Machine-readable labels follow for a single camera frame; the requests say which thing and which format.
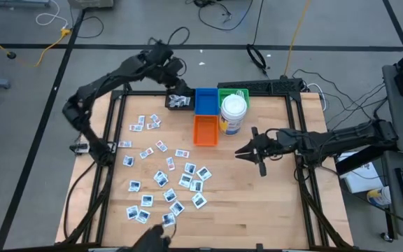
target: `yellow cable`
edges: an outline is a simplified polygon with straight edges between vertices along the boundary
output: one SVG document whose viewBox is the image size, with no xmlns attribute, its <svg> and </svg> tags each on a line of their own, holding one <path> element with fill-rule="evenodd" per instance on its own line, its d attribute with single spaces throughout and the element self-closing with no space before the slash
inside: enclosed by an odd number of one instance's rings
<svg viewBox="0 0 403 252">
<path fill-rule="evenodd" d="M 286 74 L 287 74 L 288 65 L 290 63 L 290 56 L 292 54 L 292 47 L 293 47 L 293 44 L 295 43 L 295 39 L 296 39 L 297 34 L 298 34 L 298 29 L 301 27 L 301 24 L 304 21 L 304 16 L 306 15 L 307 8 L 309 7 L 309 4 L 311 4 L 311 0 L 307 0 L 306 5 L 304 6 L 304 10 L 302 11 L 302 16 L 299 19 L 297 28 L 296 28 L 296 30 L 295 30 L 295 32 L 293 34 L 292 43 L 290 44 L 290 48 L 288 50 L 287 63 L 285 64 L 284 76 L 286 76 Z"/>
<path fill-rule="evenodd" d="M 51 49 L 52 47 L 54 47 L 55 45 L 57 45 L 58 43 L 60 43 L 60 41 L 62 41 L 64 39 L 64 37 L 68 36 L 71 33 L 70 29 L 62 29 L 61 30 L 62 35 L 60 36 L 59 40 L 55 41 L 52 45 L 49 45 L 45 50 L 43 50 L 43 52 L 41 52 L 40 55 L 40 59 L 38 60 L 38 62 L 35 65 L 28 65 L 26 63 L 24 63 L 22 60 L 17 59 L 18 62 L 20 62 L 21 64 L 27 65 L 29 67 L 38 67 L 41 64 L 41 61 L 43 61 L 43 56 L 46 53 L 46 51 L 48 51 L 49 49 Z M 10 52 L 5 49 L 4 47 L 2 47 L 2 45 L 0 45 L 0 49 L 3 50 L 4 52 L 6 52 L 7 55 L 10 54 Z"/>
</svg>

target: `wooden tabletop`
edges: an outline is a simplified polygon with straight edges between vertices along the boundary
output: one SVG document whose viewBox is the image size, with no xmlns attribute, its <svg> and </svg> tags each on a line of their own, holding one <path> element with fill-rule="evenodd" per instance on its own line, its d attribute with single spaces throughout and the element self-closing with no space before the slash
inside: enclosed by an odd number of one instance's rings
<svg viewBox="0 0 403 252">
<path fill-rule="evenodd" d="M 100 136 L 104 129 L 109 96 L 96 101 L 91 119 L 92 127 Z M 162 222 L 162 215 L 170 212 L 171 203 L 164 200 L 163 192 L 173 188 L 185 210 L 177 217 L 176 236 L 172 240 L 175 248 L 255 248 L 256 243 L 266 249 L 307 249 L 309 247 L 304 226 L 299 187 L 293 178 L 295 161 L 293 154 L 284 155 L 279 161 L 265 160 L 267 176 L 261 177 L 258 168 L 251 162 L 234 158 L 234 151 L 246 145 L 251 137 L 251 127 L 259 132 L 270 127 L 289 127 L 284 98 L 251 97 L 250 108 L 242 130 L 235 136 L 220 134 L 216 147 L 197 147 L 192 143 L 193 111 L 169 111 L 164 108 L 164 96 L 128 96 L 120 141 L 132 141 L 133 148 L 118 149 L 113 184 L 107 211 L 103 246 L 131 246 L 148 228 Z M 318 94 L 302 94 L 302 105 L 308 131 L 326 130 L 323 111 Z M 297 121 L 296 106 L 292 105 Z M 130 132 L 128 125 L 137 124 L 138 116 L 145 115 L 146 122 L 152 114 L 162 120 L 159 129 Z M 163 153 L 155 143 L 163 141 L 168 151 Z M 152 147 L 154 153 L 142 160 L 139 153 Z M 175 157 L 175 150 L 190 151 L 190 158 Z M 135 157 L 133 167 L 122 165 L 125 155 Z M 174 157 L 176 169 L 167 169 L 166 158 Z M 208 167 L 212 177 L 205 181 L 203 196 L 208 203 L 196 209 L 191 201 L 195 194 L 178 185 L 186 162 L 195 163 L 197 168 Z M 89 155 L 76 158 L 70 185 L 92 163 Z M 332 159 L 323 163 L 335 169 Z M 160 169 L 167 173 L 169 183 L 163 188 L 153 180 Z M 76 186 L 69 206 L 69 231 L 80 222 L 88 208 L 95 169 Z M 317 169 L 317 181 L 323 212 L 336 231 L 352 244 L 346 210 L 341 196 L 339 181 L 331 172 Z M 141 181 L 140 192 L 128 192 L 129 181 Z M 128 220 L 126 208 L 141 204 L 142 195 L 154 195 L 152 207 L 144 207 L 151 213 L 146 224 Z M 95 238 L 98 213 L 93 220 L 91 240 Z M 317 221 L 312 222 L 317 244 L 320 244 Z M 57 241 L 64 239 L 63 217 L 57 231 Z M 173 232 L 173 226 L 166 233 Z"/>
</svg>

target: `blue bin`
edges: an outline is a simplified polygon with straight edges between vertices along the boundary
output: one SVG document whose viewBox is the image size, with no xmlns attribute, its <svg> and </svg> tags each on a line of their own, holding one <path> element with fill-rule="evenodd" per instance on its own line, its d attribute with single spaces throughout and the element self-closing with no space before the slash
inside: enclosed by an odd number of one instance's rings
<svg viewBox="0 0 403 252">
<path fill-rule="evenodd" d="M 205 116 L 218 116 L 218 89 L 195 89 L 195 114 Z"/>
</svg>

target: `white cable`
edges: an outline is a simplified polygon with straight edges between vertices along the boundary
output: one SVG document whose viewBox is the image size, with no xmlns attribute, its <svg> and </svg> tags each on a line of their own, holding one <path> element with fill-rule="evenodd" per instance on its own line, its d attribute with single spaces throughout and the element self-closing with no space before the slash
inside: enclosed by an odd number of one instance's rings
<svg viewBox="0 0 403 252">
<path fill-rule="evenodd" d="M 320 87 L 318 84 L 316 84 L 316 83 L 310 83 L 310 84 L 307 85 L 307 87 L 310 87 L 310 86 L 312 86 L 312 85 L 316 86 L 316 87 L 320 90 L 320 94 L 321 94 L 321 96 L 323 97 L 323 104 L 324 104 L 323 111 L 325 111 L 326 108 L 327 108 L 325 94 L 323 94 L 323 91 L 321 90 L 321 87 Z"/>
<path fill-rule="evenodd" d="M 35 22 L 36 22 L 38 25 L 45 26 L 45 25 L 49 25 L 50 23 L 52 23 L 52 21 L 54 21 L 55 18 L 58 18 L 58 19 L 61 19 L 61 20 L 65 21 L 65 25 L 63 26 L 63 29 L 66 29 L 66 28 L 68 27 L 68 20 L 66 20 L 66 19 L 64 19 L 64 18 L 58 16 L 59 13 L 60 13 L 60 6 L 59 6 L 59 4 L 58 4 L 56 1 L 54 1 L 54 0 L 50 0 L 50 1 L 53 2 L 53 3 L 57 6 L 57 13 L 55 13 L 55 15 L 50 14 L 50 13 L 41 13 L 41 14 L 39 14 L 39 15 L 37 15 L 37 16 L 35 17 Z M 43 16 L 43 15 L 50 16 L 50 17 L 52 17 L 52 19 L 51 19 L 49 22 L 40 23 L 40 22 L 38 21 L 38 18 L 41 17 L 41 16 Z"/>
</svg>

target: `concrete floor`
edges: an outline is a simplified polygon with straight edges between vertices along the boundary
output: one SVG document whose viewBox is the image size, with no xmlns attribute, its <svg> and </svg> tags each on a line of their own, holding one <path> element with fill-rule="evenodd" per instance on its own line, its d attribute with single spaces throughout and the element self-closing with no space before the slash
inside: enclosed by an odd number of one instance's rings
<svg viewBox="0 0 403 252">
<path fill-rule="evenodd" d="M 65 0 L 56 0 L 61 6 L 60 15 L 70 20 L 69 6 Z M 390 0 L 403 30 L 403 1 Z M 247 0 L 225 1 L 233 13 L 232 25 L 249 5 Z M 257 45 L 288 46 L 292 33 L 303 9 L 303 1 L 266 0 L 257 33 Z M 234 31 L 217 31 L 204 26 L 197 17 L 197 8 L 183 1 L 116 1 L 113 10 L 96 10 L 85 17 L 95 15 L 104 22 L 105 30 L 97 38 L 78 38 L 76 44 L 144 45 L 153 36 L 167 40 L 179 26 L 191 31 L 188 44 L 244 45 L 251 43 L 259 13 L 260 0 L 254 1 L 243 23 Z M 54 13 L 55 7 L 23 8 L 16 6 L 0 8 L 0 43 L 52 43 L 63 26 L 55 20 L 47 27 L 35 23 L 39 13 Z M 73 10 L 74 18 L 78 11 Z M 220 25 L 224 18 L 220 8 L 208 7 L 202 17 Z M 84 22 L 79 34 L 88 36 L 99 31 L 94 20 Z M 176 36 L 177 43 L 183 35 Z M 69 38 L 62 41 L 66 45 Z M 402 56 L 402 43 L 382 0 L 315 0 L 312 2 L 299 30 L 298 46 L 342 46 L 339 50 L 327 51 L 311 47 L 311 50 L 296 50 L 288 73 L 296 69 L 316 71 L 334 81 L 338 88 L 352 99 L 358 99 L 382 82 L 381 67 L 393 64 Z M 347 47 L 362 47 L 359 52 L 350 52 Z M 386 52 L 367 51 L 366 46 L 379 47 Z M 41 50 L 13 49 L 25 62 L 35 62 Z M 93 81 L 114 68 L 125 58 L 139 50 L 75 49 L 71 53 L 61 86 L 49 117 L 40 148 L 34 160 L 20 207 L 10 229 L 5 249 L 53 244 L 71 176 L 74 156 L 68 151 L 69 144 L 77 137 L 61 113 L 65 100 L 77 87 Z M 270 78 L 278 78 L 284 69 L 287 50 L 263 50 Z M 25 67 L 10 61 L 0 51 L 0 78 L 12 83 L 9 90 L 0 90 L 0 227 L 13 191 L 17 185 L 27 153 L 43 114 L 64 50 L 48 51 L 38 68 Z M 214 87 L 223 81 L 260 80 L 265 77 L 254 67 L 245 50 L 175 50 L 175 56 L 183 58 L 188 71 L 184 79 L 192 88 Z M 351 102 L 340 95 L 329 83 L 305 73 L 297 73 L 307 83 L 317 83 L 324 92 L 340 96 L 345 105 Z M 162 87 L 149 80 L 134 83 L 135 90 L 159 90 Z M 386 95 L 381 90 L 367 104 Z M 338 114 L 342 108 L 337 99 L 326 96 L 328 109 L 326 120 Z M 366 108 L 371 113 L 376 105 Z M 388 106 L 382 107 L 382 117 L 390 119 Z M 334 127 L 348 113 L 343 113 L 328 125 Z M 340 127 L 348 127 L 365 121 L 361 111 L 354 113 Z M 379 238 L 386 231 L 385 216 L 379 210 L 344 195 L 346 209 L 355 245 L 363 249 L 380 251 L 403 251 L 403 237 L 389 244 Z"/>
</svg>

